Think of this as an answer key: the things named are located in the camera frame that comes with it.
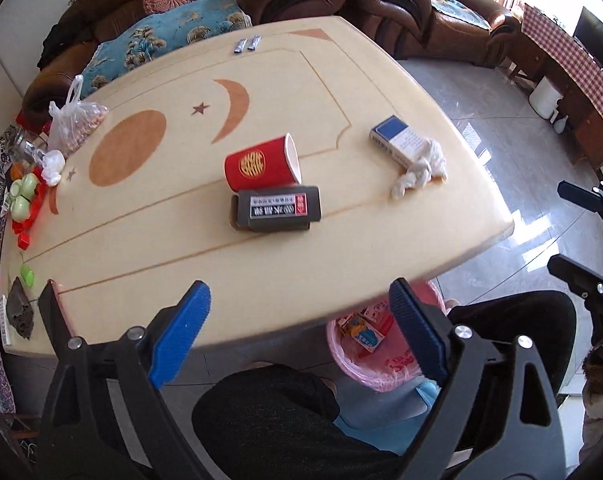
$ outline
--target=flat screen tv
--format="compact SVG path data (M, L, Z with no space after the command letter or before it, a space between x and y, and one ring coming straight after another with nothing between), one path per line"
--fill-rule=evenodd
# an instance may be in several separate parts
M603 67L603 23L585 7L573 34L591 56Z

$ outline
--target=table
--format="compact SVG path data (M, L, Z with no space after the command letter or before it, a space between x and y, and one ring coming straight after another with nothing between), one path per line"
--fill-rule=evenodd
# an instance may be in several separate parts
M526 5L508 53L523 71L539 82L544 76L564 95L557 105L574 128L575 138L594 170L603 166L603 70L586 50L539 10Z
M256 52L233 54L247 34ZM30 340L8 352L53 353L37 311L58 283L72 330L119 338L176 304L194 280L212 291L195 344L244 340L321 322L387 291L432 278L509 235L502 196L428 94L337 17L269 23L168 54L90 97L110 109L67 161L28 250L6 230L0 293L24 261L35 273ZM449 179L394 201L400 167L369 139L392 114L437 139ZM287 132L323 219L308 232L254 234L229 223L227 154Z

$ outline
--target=star pattern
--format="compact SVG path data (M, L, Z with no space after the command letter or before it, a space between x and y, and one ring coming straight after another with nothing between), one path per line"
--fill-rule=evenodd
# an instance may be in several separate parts
M200 104L199 106L193 106L193 110L194 112L191 113L191 115L195 115L195 114L204 114L204 110L206 110L206 108L209 108L210 105L205 105L204 103Z

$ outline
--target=silver screw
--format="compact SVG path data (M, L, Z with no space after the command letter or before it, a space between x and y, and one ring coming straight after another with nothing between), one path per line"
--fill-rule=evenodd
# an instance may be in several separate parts
M131 341L139 341L139 339L144 337L145 332L146 331L144 330L143 326L133 326L132 328L128 329L128 332L126 332L126 337Z
M68 340L68 348L70 348L71 350L76 350L80 346L82 346L82 338L81 337L71 337Z
M519 343L519 346L521 346L523 348L532 348L533 347L533 340L531 338L529 338L527 335L520 335L517 338L517 342Z
M470 339L472 337L472 330L469 326L458 325L455 327L455 334L461 339Z

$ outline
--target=blue and white box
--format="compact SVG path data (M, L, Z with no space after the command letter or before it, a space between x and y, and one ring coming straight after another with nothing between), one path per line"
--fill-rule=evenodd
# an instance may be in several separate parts
M371 139L404 168L411 167L418 160L425 145L425 140L396 116L377 124L371 130Z

